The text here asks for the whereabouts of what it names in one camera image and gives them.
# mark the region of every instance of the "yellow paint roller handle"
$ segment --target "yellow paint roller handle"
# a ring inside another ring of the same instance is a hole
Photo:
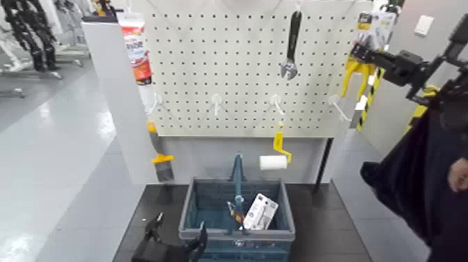
[[[279,152],[285,155],[288,158],[288,164],[291,163],[291,159],[293,158],[293,154],[289,153],[288,151],[283,150],[283,133],[277,132],[274,136],[273,141],[273,149],[276,152]]]

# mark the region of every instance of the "label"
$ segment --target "label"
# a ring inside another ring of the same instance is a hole
[[[142,26],[122,26],[122,32],[136,83],[138,85],[150,84],[150,58],[144,45],[144,28]]]
[[[245,229],[267,230],[277,209],[278,204],[276,202],[262,194],[257,194],[249,212],[245,216]]]

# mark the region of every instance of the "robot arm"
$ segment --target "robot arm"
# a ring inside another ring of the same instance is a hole
[[[357,43],[351,55],[364,63],[374,63],[384,68],[383,78],[398,86],[410,85],[406,98],[441,112],[441,124],[449,131],[468,134],[468,61],[459,59],[468,43],[468,14],[465,14],[453,30],[450,43],[441,56],[425,62],[420,56],[402,50],[393,55],[373,51]],[[443,62],[458,67],[459,75],[448,80],[437,95],[424,98],[417,93]]]
[[[157,230],[162,225],[163,213],[151,220],[145,228],[145,236],[136,249],[132,262],[197,262],[208,242],[205,223],[200,226],[200,235],[186,245],[175,246],[162,242]]]

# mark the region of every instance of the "white display panel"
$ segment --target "white display panel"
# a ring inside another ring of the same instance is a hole
[[[371,6],[304,1],[299,74],[287,81],[279,64],[296,1],[133,1],[145,14],[153,89],[163,99],[150,118],[163,136],[272,137],[283,121],[286,137],[333,137],[339,115],[327,98],[341,89],[357,16]],[[285,116],[270,104],[274,94]]]

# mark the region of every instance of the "white box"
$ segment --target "white box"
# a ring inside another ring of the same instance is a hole
[[[257,194],[249,212],[245,216],[244,228],[251,230],[268,229],[277,209],[278,204],[276,202],[262,194]]]

